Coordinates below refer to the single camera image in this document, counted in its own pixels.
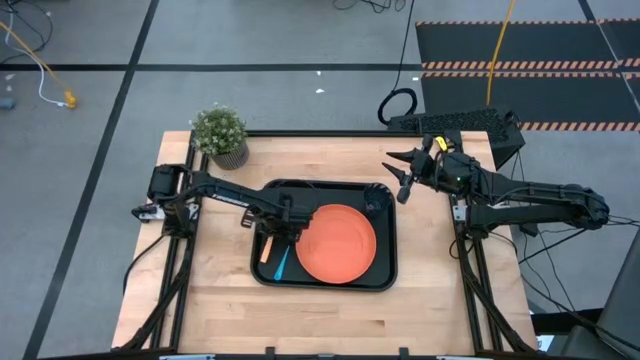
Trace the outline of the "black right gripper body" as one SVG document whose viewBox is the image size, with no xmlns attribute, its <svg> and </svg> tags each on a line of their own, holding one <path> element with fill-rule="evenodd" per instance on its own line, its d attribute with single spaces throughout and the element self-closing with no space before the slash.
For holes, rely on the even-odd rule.
<svg viewBox="0 0 640 360">
<path fill-rule="evenodd" d="M 415 159 L 409 163 L 410 172 L 408 175 L 408 181 L 406 183 L 400 183 L 401 187 L 398 192 L 398 201 L 400 203 L 406 203 L 409 199 L 411 187 L 415 182 L 435 186 L 437 184 L 436 164 L 437 161 L 430 155 L 430 151 L 434 142 L 432 135 L 426 134 L 422 140 L 422 147 L 418 149 Z"/>
</svg>

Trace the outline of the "spoon with blue handle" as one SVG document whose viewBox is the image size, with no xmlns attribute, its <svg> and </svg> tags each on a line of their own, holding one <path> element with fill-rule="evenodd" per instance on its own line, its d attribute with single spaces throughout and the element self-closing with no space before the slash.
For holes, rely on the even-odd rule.
<svg viewBox="0 0 640 360">
<path fill-rule="evenodd" d="M 287 246 L 273 276 L 273 280 L 276 282 L 279 282 L 282 279 L 289 252 L 290 252 L 290 246 Z"/>
</svg>

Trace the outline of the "plant in striped pot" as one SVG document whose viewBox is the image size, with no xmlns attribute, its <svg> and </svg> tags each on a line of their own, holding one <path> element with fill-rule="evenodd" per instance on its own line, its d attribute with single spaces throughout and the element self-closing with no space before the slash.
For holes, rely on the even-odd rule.
<svg viewBox="0 0 640 360">
<path fill-rule="evenodd" d="M 193 145 L 219 168 L 236 170 L 247 162 L 246 125 L 234 109 L 216 104 L 197 113 L 191 126 Z"/>
</svg>

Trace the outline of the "silver arm base bracket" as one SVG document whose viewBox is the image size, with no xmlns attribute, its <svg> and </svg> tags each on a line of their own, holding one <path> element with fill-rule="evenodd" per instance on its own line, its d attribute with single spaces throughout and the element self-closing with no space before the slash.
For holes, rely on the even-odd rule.
<svg viewBox="0 0 640 360">
<path fill-rule="evenodd" d="M 154 203 L 144 204 L 131 210 L 131 214 L 142 223 L 155 220 L 163 220 L 165 213 L 163 209 Z"/>
</svg>

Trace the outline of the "black hazard-striped floor mat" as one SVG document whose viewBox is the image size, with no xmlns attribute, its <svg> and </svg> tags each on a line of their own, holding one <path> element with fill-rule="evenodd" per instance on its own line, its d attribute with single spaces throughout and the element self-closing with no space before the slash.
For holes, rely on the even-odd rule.
<svg viewBox="0 0 640 360">
<path fill-rule="evenodd" d="M 514 111 L 530 131 L 640 132 L 640 18 L 416 26 L 424 106 Z"/>
</svg>

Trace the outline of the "orange plastic plate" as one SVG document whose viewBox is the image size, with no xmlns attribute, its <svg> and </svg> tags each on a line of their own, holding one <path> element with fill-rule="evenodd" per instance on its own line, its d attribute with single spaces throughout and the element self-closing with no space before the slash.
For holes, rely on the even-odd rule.
<svg viewBox="0 0 640 360">
<path fill-rule="evenodd" d="M 320 282 L 342 285 L 361 277 L 372 265 L 377 237 L 369 220 L 357 209 L 323 205 L 296 243 L 301 266 Z"/>
</svg>

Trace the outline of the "black aluminium table frame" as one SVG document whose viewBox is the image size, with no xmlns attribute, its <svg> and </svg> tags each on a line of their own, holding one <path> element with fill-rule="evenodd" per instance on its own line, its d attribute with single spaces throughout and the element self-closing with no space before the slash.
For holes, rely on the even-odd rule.
<svg viewBox="0 0 640 360">
<path fill-rule="evenodd" d="M 276 178 L 380 182 L 397 187 L 391 153 L 417 137 L 374 131 L 255 133 L 248 163 L 224 178 L 259 188 Z M 242 210 L 206 200 L 195 241 L 178 348 L 255 354 L 469 354 L 473 342 L 447 197 L 423 186 L 398 207 L 398 275 L 386 291 L 281 288 L 249 269 Z"/>
</svg>

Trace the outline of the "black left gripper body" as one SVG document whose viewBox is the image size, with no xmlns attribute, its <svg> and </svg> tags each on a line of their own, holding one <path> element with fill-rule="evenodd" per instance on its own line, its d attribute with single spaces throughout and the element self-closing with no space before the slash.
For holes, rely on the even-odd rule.
<svg viewBox="0 0 640 360">
<path fill-rule="evenodd" d="M 288 241 L 298 241 L 302 232 L 309 228 L 314 212 L 308 207 L 295 206 L 289 195 L 276 200 L 258 197 L 249 200 L 241 218 L 241 226 L 255 226 L 258 233 L 264 226 L 272 231 L 272 235 L 276 230 L 287 230 Z"/>
</svg>

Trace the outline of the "black plastic tray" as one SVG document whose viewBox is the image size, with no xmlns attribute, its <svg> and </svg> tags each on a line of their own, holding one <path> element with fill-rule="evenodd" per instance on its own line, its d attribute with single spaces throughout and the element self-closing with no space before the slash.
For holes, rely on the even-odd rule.
<svg viewBox="0 0 640 360">
<path fill-rule="evenodd" d="M 249 269 L 253 278 L 260 284 L 275 287 L 315 288 L 326 290 L 382 292 L 396 281 L 398 273 L 397 231 L 395 197 L 390 206 L 376 218 L 365 215 L 363 192 L 370 183 L 335 182 L 320 180 L 276 179 L 264 185 L 293 195 L 303 204 L 322 206 L 341 204 L 360 211 L 371 223 L 377 237 L 377 251 L 372 265 L 358 279 L 346 284 L 329 284 L 316 280 L 301 266 L 296 251 L 290 248 L 284 274 L 279 282 L 273 280 L 279 261 L 287 247 L 273 243 L 269 261 L 259 262 L 264 241 L 257 231 L 254 232 Z"/>
</svg>

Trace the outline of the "dark grey angled panel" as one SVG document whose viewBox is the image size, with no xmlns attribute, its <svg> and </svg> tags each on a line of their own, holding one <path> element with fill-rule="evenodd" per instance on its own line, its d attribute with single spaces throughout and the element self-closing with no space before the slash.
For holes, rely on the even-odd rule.
<svg viewBox="0 0 640 360">
<path fill-rule="evenodd" d="M 640 360 L 640 230 L 597 325 L 601 330 L 574 327 L 561 355 L 589 360 Z"/>
</svg>

